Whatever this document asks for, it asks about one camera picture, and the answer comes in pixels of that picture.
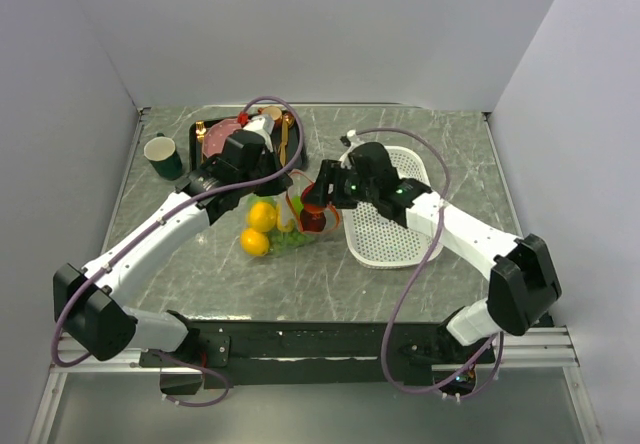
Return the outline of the red strawberry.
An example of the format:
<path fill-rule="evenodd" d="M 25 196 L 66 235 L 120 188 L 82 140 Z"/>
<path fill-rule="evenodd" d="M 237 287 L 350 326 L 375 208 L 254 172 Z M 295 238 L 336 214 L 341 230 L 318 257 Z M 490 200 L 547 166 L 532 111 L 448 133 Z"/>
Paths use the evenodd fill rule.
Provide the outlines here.
<path fill-rule="evenodd" d="M 317 206 L 310 203 L 304 203 L 303 207 L 304 207 L 304 210 L 310 214 L 322 214 L 325 212 L 325 207 Z"/>

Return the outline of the dark red plum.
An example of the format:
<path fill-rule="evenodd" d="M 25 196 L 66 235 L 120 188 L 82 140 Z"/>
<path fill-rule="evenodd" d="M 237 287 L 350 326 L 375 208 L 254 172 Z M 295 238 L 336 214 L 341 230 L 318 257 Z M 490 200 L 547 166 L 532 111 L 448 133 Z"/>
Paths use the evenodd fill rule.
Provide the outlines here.
<path fill-rule="evenodd" d="M 324 213 L 302 213 L 300 221 L 304 232 L 321 233 L 326 227 L 326 216 Z"/>

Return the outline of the clear zip top bag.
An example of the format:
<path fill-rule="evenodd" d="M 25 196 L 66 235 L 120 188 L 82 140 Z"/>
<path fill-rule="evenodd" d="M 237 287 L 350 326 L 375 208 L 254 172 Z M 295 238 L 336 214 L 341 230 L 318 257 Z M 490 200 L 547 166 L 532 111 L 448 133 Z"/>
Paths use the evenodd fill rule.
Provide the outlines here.
<path fill-rule="evenodd" d="M 299 170 L 292 171 L 292 186 L 277 196 L 251 195 L 246 205 L 246 227 L 240 245 L 253 257 L 281 254 L 311 244 L 336 230 L 341 216 L 331 205 L 310 211 L 303 193 L 314 181 Z"/>

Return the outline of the yellow orange fruit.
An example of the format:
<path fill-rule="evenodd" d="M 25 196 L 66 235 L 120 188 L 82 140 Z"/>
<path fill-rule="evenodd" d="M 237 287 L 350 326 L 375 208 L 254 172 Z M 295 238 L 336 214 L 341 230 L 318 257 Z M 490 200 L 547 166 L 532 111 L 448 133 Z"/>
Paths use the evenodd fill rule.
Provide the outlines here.
<path fill-rule="evenodd" d="M 269 202 L 259 201 L 253 204 L 247 214 L 248 226 L 260 233 L 269 233 L 277 222 L 276 208 Z"/>

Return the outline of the green grape bunch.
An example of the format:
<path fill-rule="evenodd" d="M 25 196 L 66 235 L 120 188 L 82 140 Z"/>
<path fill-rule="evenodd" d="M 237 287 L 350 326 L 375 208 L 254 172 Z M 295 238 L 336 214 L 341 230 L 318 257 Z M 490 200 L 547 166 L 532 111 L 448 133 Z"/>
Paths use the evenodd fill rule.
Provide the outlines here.
<path fill-rule="evenodd" d="M 288 252 L 308 244 L 312 238 L 297 230 L 291 232 L 275 231 L 269 235 L 270 252 L 274 254 Z"/>

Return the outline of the green star fruit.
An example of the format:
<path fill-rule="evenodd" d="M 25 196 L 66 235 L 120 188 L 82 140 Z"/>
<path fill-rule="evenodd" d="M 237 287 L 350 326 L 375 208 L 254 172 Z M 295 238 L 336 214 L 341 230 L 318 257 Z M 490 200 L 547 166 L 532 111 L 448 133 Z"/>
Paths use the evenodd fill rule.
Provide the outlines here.
<path fill-rule="evenodd" d="M 304 209 L 304 204 L 302 203 L 300 196 L 294 196 L 291 199 L 291 204 L 296 213 L 300 213 Z"/>

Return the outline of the green round cabbage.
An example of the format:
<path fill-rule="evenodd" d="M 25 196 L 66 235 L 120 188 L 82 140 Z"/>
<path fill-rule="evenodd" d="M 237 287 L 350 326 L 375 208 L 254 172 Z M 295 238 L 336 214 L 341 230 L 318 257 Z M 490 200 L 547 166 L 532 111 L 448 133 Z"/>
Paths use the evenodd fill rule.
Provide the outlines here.
<path fill-rule="evenodd" d="M 248 205 L 250 207 L 254 206 L 257 203 L 266 203 L 269 204 L 273 207 L 276 206 L 276 201 L 273 197 L 271 196 L 256 196 L 256 195 L 252 195 L 249 199 L 248 199 Z"/>

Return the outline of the yellow corn cob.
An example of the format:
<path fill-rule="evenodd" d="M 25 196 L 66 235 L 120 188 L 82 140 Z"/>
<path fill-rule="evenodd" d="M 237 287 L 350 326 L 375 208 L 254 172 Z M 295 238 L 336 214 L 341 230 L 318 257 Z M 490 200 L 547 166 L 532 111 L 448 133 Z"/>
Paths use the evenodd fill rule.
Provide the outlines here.
<path fill-rule="evenodd" d="M 295 220 L 288 217 L 279 215 L 276 220 L 276 227 L 280 232 L 289 233 L 296 227 Z"/>

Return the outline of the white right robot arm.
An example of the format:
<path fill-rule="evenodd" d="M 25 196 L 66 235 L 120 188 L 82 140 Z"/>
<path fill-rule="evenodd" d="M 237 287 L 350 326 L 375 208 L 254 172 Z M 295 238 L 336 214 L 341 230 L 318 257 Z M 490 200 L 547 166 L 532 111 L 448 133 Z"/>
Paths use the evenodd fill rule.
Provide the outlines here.
<path fill-rule="evenodd" d="M 500 231 L 456 208 L 429 184 L 405 177 L 386 148 L 355 147 L 344 162 L 325 160 L 302 193 L 305 208 L 371 205 L 383 218 L 431 238 L 470 263 L 489 283 L 488 295 L 454 313 L 437 339 L 439 354 L 460 362 L 473 344 L 499 332 L 524 335 L 561 297 L 546 242 Z"/>

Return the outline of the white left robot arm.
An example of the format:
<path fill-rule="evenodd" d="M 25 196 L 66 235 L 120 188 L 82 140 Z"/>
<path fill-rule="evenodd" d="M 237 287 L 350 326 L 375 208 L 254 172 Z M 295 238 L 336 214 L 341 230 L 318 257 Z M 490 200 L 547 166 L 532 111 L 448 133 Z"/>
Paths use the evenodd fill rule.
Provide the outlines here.
<path fill-rule="evenodd" d="M 179 313 L 128 307 L 135 289 L 149 280 L 187 240 L 203 232 L 241 199 L 275 196 L 291 180 L 265 131 L 243 128 L 227 137 L 171 192 L 142 225 L 101 256 L 77 269 L 63 265 L 54 275 L 54 314 L 89 356 L 107 361 L 127 348 L 160 350 L 184 366 L 198 354 L 199 331 Z"/>

